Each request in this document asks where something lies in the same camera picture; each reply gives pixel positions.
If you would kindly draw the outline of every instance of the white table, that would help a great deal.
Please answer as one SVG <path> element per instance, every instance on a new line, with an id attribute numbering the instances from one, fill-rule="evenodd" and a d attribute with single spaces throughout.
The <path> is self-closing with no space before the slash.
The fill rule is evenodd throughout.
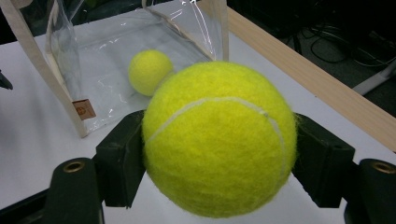
<path id="1" fill-rule="evenodd" d="M 44 37 L 37 38 L 39 45 Z M 396 164 L 396 155 L 230 34 L 231 61 L 265 74 L 292 109 L 357 149 L 355 162 L 373 158 Z M 18 43 L 0 46 L 0 68 L 14 86 L 0 89 L 0 209 L 46 189 L 53 169 L 69 159 L 91 158 L 116 123 L 80 139 L 64 109 Z M 131 209 L 107 208 L 106 223 L 344 223 L 339 209 L 319 209 L 291 176 L 272 202 L 241 217 L 211 219 L 180 210 L 145 175 Z"/>

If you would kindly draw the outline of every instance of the tennis ball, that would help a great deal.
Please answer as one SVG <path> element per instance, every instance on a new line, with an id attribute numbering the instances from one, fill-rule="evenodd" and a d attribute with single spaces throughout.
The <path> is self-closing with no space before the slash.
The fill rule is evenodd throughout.
<path id="1" fill-rule="evenodd" d="M 128 67 L 129 82 L 138 92 L 152 96 L 163 81 L 172 73 L 171 60 L 156 49 L 147 49 L 137 53 Z"/>
<path id="2" fill-rule="evenodd" d="M 156 91 L 143 118 L 153 183 L 204 217 L 243 215 L 268 203 L 295 161 L 295 117 L 261 74 L 236 63 L 197 63 Z"/>

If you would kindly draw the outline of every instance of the tennis ball seam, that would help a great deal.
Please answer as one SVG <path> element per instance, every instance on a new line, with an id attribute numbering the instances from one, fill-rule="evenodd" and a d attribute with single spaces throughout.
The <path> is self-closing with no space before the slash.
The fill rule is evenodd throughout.
<path id="1" fill-rule="evenodd" d="M 202 105 L 204 103 L 207 102 L 235 102 L 241 105 L 246 106 L 247 108 L 250 108 L 254 111 L 256 111 L 257 113 L 259 113 L 260 115 L 265 116 L 269 122 L 271 123 L 274 131 L 276 132 L 276 135 L 279 138 L 279 142 L 280 142 L 280 146 L 282 149 L 282 154 L 283 154 L 283 160 L 282 160 L 282 166 L 281 166 L 281 171 L 280 171 L 280 176 L 282 179 L 283 176 L 286 173 L 286 147 L 285 147 L 285 141 L 284 138 L 282 136 L 282 132 L 279 129 L 279 126 L 276 122 L 275 119 L 271 118 L 271 116 L 268 114 L 268 112 L 266 112 L 264 109 L 262 109 L 260 106 L 255 105 L 243 98 L 240 97 L 236 97 L 236 96 L 224 96 L 224 97 L 205 97 L 205 98 L 201 98 L 199 100 L 190 102 L 186 105 L 184 105 L 183 107 L 181 107 L 179 110 L 177 110 L 173 115 L 171 115 L 169 117 L 169 119 L 167 119 L 146 141 L 146 144 L 148 144 L 149 142 L 151 142 L 153 139 L 155 139 L 157 137 L 158 134 L 160 134 L 161 132 L 163 132 L 166 127 L 168 127 L 175 119 L 177 119 L 178 116 L 182 115 L 183 113 L 186 113 L 187 111 L 189 111 L 190 109 Z M 280 187 L 281 183 L 280 181 L 277 182 L 278 187 Z"/>

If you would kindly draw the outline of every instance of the small brown label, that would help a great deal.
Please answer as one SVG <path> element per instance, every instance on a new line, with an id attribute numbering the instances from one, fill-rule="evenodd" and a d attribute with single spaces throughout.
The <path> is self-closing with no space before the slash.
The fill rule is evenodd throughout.
<path id="1" fill-rule="evenodd" d="M 95 111 L 93 110 L 89 99 L 75 101 L 73 102 L 73 105 L 78 112 L 81 120 L 96 117 Z"/>

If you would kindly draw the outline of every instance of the yellow tennis ball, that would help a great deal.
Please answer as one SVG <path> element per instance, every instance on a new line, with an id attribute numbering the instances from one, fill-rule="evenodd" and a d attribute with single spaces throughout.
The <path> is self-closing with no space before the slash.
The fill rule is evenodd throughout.
<path id="1" fill-rule="evenodd" d="M 236 63 L 197 63 L 170 77 L 148 106 L 143 138 L 154 184 L 204 217 L 271 201 L 296 154 L 290 107 L 266 78 Z"/>
<path id="2" fill-rule="evenodd" d="M 151 96 L 163 79 L 172 73 L 171 60 L 156 49 L 137 53 L 128 67 L 129 82 L 138 92 Z"/>

